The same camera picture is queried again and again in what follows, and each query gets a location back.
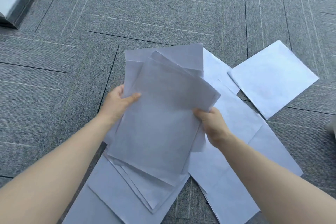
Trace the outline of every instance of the person's right arm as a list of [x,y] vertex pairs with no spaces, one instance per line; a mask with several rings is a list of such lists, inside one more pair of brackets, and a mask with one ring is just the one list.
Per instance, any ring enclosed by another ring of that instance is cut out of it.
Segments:
[[336,223],[336,199],[269,160],[233,135],[220,111],[194,110],[212,145],[225,156],[272,223]]

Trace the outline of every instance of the person's left arm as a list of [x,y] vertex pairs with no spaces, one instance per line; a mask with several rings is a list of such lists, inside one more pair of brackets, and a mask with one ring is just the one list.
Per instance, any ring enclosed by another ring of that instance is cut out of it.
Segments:
[[58,221],[106,133],[140,97],[121,98],[123,89],[111,91],[94,119],[0,189],[2,224]]

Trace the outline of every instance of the stack of paper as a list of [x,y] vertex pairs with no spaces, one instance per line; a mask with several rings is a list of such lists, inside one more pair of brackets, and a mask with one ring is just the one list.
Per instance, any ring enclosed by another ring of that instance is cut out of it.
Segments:
[[296,175],[303,172],[265,118],[317,80],[280,41],[231,69],[202,44],[125,51],[125,97],[141,98],[108,132],[103,156],[64,223],[159,224],[191,175],[220,223],[245,223],[259,209],[213,147],[194,107],[217,107],[245,143]]

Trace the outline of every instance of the floor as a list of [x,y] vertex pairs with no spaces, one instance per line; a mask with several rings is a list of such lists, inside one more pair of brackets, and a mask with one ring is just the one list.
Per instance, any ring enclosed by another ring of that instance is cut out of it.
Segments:
[[[268,124],[304,179],[336,198],[325,130],[336,114],[336,0],[35,0],[19,30],[0,28],[0,186],[95,116],[123,82],[124,50],[203,43],[234,67],[278,39],[320,80]],[[217,220],[190,179],[163,223]]]

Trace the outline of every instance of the bare arm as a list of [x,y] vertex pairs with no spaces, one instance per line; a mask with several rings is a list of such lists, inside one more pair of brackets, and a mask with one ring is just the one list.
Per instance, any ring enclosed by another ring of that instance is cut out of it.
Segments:
[[122,99],[122,93],[123,86],[115,88],[93,120],[0,189],[1,223],[58,221],[106,133],[140,97]]
[[195,110],[209,141],[272,223],[336,223],[336,200],[233,135],[218,109]]

